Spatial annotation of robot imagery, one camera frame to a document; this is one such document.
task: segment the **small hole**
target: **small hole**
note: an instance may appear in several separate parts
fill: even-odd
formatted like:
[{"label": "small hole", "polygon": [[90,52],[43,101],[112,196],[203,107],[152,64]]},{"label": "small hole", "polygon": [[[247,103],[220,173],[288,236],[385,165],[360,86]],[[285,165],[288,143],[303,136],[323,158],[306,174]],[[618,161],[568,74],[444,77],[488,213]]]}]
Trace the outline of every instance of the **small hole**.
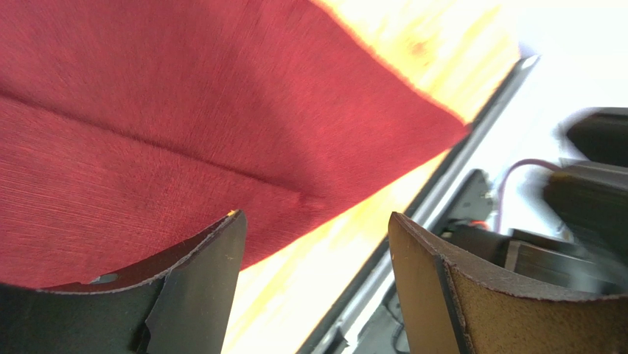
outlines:
[{"label": "small hole", "polygon": [[106,284],[108,282],[114,282],[118,279],[118,274],[110,273],[101,275],[100,277],[92,280],[90,284]]}]

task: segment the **wooden table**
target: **wooden table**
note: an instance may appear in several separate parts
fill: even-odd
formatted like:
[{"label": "wooden table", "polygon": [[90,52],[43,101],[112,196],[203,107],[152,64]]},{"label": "wooden table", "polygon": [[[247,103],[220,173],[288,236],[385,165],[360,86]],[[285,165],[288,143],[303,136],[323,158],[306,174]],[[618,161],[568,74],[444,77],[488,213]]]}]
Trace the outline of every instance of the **wooden table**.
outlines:
[{"label": "wooden table", "polygon": [[[470,122],[519,58],[497,1],[318,0],[409,85]],[[446,152],[252,266],[238,280],[223,352],[297,351]]]}]

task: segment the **red fabric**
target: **red fabric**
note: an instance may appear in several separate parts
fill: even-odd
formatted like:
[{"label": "red fabric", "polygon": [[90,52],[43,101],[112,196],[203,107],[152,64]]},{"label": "red fabric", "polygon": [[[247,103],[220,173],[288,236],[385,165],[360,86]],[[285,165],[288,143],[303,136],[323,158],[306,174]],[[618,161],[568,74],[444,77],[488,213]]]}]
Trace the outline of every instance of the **red fabric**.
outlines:
[{"label": "red fabric", "polygon": [[0,281],[89,282],[244,209],[244,266],[462,124],[302,0],[0,4]]}]

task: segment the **cable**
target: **cable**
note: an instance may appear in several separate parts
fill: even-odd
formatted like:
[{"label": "cable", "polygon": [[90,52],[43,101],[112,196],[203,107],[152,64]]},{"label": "cable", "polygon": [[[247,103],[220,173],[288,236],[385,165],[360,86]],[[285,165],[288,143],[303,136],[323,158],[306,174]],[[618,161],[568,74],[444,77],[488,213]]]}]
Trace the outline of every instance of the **cable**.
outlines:
[{"label": "cable", "polygon": [[391,336],[391,346],[395,354],[410,354],[410,352],[407,352],[405,350],[400,350],[399,348],[397,348],[397,344],[399,343],[399,338],[401,338],[401,333],[403,333],[403,330],[405,329],[405,324],[401,322],[399,319],[397,319],[397,317],[394,315],[394,313],[392,313],[391,309],[389,309],[388,306],[383,305],[383,307],[386,310],[386,312],[388,312],[388,315],[393,319],[393,321],[397,323],[397,328],[395,328]]},{"label": "cable", "polygon": [[547,168],[548,170],[551,171],[557,171],[560,167],[556,166],[555,164],[552,164],[550,162],[547,161],[543,161],[543,160],[539,160],[539,159],[524,159],[521,160],[515,164],[513,164],[509,169],[508,172],[506,172],[506,175],[503,177],[503,180],[501,182],[501,185],[499,186],[499,190],[498,190],[498,214],[495,217],[495,232],[500,233],[501,231],[501,221],[502,221],[502,216],[503,216],[503,197],[504,194],[506,192],[506,182],[508,181],[508,177],[510,176],[510,174],[512,173],[512,171],[516,170],[517,168],[521,167],[521,166],[540,166],[540,167],[544,167]]},{"label": "cable", "polygon": [[410,352],[408,351],[400,350],[399,348],[397,348],[397,343],[399,342],[399,338],[401,338],[401,333],[403,332],[404,329],[405,329],[405,325],[399,324],[397,328],[395,328],[393,335],[391,337],[391,345],[396,354],[410,354]]}]

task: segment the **brown leather piece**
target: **brown leather piece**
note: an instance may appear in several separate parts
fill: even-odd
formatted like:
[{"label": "brown leather piece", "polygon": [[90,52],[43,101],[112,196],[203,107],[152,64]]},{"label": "brown leather piece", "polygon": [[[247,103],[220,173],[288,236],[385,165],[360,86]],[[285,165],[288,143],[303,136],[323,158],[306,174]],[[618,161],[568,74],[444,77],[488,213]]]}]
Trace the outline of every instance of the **brown leather piece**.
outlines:
[{"label": "brown leather piece", "polygon": [[597,296],[512,273],[398,213],[388,232],[412,353],[459,353],[456,328],[470,353],[628,353],[627,295]]}]

